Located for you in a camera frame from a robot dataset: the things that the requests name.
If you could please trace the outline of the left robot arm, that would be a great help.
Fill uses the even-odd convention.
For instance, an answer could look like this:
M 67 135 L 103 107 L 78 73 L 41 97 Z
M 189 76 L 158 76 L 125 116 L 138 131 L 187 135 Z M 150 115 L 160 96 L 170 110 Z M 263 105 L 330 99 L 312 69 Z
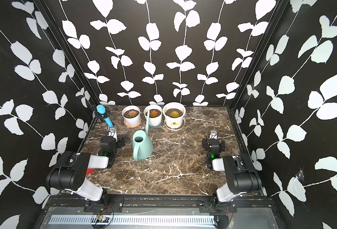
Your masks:
M 119 148 L 125 146 L 123 137 L 103 136 L 99 154 L 65 152 L 46 177 L 50 188 L 66 190 L 93 202 L 109 205 L 107 191 L 92 183 L 88 178 L 89 169 L 110 169 L 116 161 Z

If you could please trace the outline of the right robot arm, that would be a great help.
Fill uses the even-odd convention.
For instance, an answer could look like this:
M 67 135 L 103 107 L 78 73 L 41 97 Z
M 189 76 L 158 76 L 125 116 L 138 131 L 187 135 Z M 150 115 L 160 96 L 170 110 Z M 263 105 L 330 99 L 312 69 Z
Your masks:
M 215 203 L 231 202 L 243 194 L 262 188 L 260 176 L 249 155 L 221 156 L 225 151 L 225 142 L 216 138 L 204 138 L 202 147 L 207 152 L 206 167 L 224 172 L 226 176 L 226 183 L 213 194 Z

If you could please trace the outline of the mint green watering can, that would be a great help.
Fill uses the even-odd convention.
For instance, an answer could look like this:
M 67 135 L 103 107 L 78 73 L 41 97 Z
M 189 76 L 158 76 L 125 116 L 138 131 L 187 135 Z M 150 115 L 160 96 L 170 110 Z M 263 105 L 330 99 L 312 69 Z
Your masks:
M 153 142 L 149 137 L 149 114 L 150 109 L 147 110 L 146 114 L 145 131 L 139 130 L 133 135 L 133 158 L 136 161 L 147 159 L 154 151 Z

